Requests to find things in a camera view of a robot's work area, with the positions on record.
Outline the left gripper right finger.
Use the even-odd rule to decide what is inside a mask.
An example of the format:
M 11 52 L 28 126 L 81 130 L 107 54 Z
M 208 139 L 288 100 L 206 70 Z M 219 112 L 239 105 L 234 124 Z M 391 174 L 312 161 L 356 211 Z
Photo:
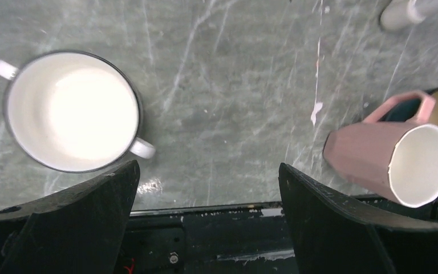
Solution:
M 285 163 L 278 180 L 300 273 L 438 273 L 438 198 L 347 196 Z

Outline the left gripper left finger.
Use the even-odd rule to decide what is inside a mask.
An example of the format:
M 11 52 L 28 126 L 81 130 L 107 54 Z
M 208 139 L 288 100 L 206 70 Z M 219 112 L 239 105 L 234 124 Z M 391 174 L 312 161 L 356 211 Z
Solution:
M 0 211 L 0 273 L 112 273 L 139 185 L 132 160 Z

